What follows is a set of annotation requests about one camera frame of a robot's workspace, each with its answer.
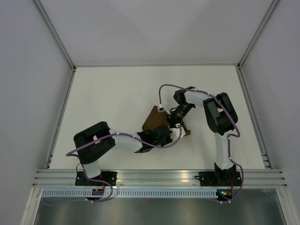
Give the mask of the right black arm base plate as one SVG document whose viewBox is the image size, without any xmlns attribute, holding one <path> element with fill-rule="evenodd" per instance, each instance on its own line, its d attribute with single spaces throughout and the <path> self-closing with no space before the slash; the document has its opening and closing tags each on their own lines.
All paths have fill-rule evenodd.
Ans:
<svg viewBox="0 0 300 225">
<path fill-rule="evenodd" d="M 239 172 L 232 175 L 216 175 L 215 172 L 199 172 L 194 178 L 199 181 L 201 187 L 238 187 L 242 178 Z"/>
</svg>

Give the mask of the brown cloth napkin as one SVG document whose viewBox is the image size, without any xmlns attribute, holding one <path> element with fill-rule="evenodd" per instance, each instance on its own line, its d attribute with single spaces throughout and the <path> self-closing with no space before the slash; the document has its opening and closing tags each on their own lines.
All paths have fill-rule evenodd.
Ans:
<svg viewBox="0 0 300 225">
<path fill-rule="evenodd" d="M 155 105 L 149 113 L 147 119 L 145 120 L 142 126 L 142 130 L 153 130 L 160 125 L 167 125 L 169 128 L 175 128 L 176 126 L 171 127 L 166 121 L 166 117 L 169 114 L 170 112 L 158 112 L 158 106 Z M 187 129 L 186 125 L 184 124 L 184 126 L 182 127 L 186 132 L 185 136 L 190 135 L 191 131 Z"/>
</svg>

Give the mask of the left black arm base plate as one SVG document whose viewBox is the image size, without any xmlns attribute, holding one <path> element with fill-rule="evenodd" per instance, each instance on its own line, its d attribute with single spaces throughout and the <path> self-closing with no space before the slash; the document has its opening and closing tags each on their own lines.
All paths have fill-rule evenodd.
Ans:
<svg viewBox="0 0 300 225">
<path fill-rule="evenodd" d="M 115 186 L 117 181 L 117 172 L 101 172 L 101 174 L 95 178 L 86 178 L 84 172 L 77 172 L 75 179 L 75 186 Z"/>
</svg>

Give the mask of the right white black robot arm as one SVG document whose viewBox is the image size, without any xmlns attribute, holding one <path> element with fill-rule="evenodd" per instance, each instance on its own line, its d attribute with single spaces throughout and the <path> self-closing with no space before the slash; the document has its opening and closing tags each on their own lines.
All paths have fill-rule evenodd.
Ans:
<svg viewBox="0 0 300 225">
<path fill-rule="evenodd" d="M 181 123 L 187 113 L 196 106 L 204 109 L 206 121 L 214 133 L 216 143 L 216 160 L 214 171 L 199 172 L 195 179 L 202 187 L 232 187 L 240 186 L 242 179 L 236 164 L 230 159 L 230 135 L 236 129 L 238 116 L 229 99 L 222 92 L 215 96 L 201 93 L 195 87 L 177 90 L 173 96 L 178 103 L 171 115 L 167 117 L 170 125 Z"/>
</svg>

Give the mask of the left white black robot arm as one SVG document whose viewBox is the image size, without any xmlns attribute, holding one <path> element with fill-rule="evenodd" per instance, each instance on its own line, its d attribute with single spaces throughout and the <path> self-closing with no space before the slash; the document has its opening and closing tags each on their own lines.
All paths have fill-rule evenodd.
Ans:
<svg viewBox="0 0 300 225">
<path fill-rule="evenodd" d="M 86 180 L 93 186 L 102 181 L 99 159 L 110 150 L 129 150 L 134 153 L 147 153 L 153 148 L 165 149 L 175 145 L 182 135 L 180 125 L 170 128 L 160 125 L 154 130 L 145 130 L 135 134 L 118 132 L 109 128 L 104 121 L 79 133 L 73 140 L 76 149 L 69 156 L 77 157 L 86 174 Z"/>
</svg>

